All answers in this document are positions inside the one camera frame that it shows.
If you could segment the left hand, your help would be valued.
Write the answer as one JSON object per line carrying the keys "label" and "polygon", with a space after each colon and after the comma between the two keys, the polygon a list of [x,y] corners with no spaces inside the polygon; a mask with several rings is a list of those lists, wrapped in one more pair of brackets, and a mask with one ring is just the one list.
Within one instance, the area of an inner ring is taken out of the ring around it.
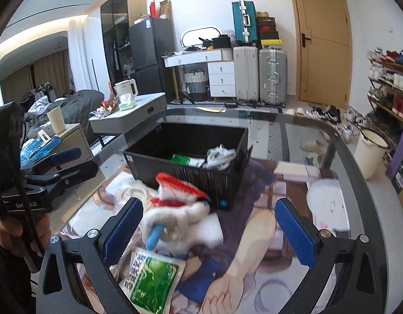
{"label": "left hand", "polygon": [[[36,222],[36,231],[45,250],[51,236],[48,213],[43,214],[40,220]],[[18,257],[21,256],[21,243],[19,241],[22,234],[23,226],[17,219],[9,216],[0,218],[0,246]]]}

